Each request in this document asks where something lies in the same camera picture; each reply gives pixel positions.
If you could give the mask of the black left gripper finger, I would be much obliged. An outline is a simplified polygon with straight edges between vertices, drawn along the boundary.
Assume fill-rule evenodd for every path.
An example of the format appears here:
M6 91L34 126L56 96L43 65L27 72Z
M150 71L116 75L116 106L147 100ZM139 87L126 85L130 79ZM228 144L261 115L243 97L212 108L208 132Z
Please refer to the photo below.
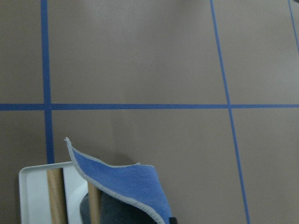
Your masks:
M169 224L178 224L178 221L175 217L170 217L169 218Z

